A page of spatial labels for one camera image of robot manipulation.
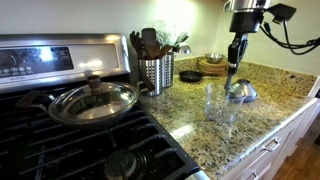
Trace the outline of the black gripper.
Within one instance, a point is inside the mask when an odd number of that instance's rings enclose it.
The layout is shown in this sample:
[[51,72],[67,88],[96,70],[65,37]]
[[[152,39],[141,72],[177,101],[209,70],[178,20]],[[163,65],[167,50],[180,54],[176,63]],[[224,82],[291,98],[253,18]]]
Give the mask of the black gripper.
[[235,34],[232,43],[228,47],[228,75],[237,73],[238,63],[241,61],[248,44],[248,34],[256,33],[263,20],[263,13],[236,12],[232,16],[230,32]]

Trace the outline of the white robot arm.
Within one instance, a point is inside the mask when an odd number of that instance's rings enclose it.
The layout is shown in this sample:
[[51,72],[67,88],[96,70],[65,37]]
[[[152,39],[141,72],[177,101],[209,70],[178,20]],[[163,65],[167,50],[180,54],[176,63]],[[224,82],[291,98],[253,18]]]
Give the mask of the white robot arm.
[[228,46],[229,75],[237,72],[248,44],[248,34],[258,31],[269,4],[270,0],[228,0],[224,4],[224,11],[233,12],[229,31],[235,34]]

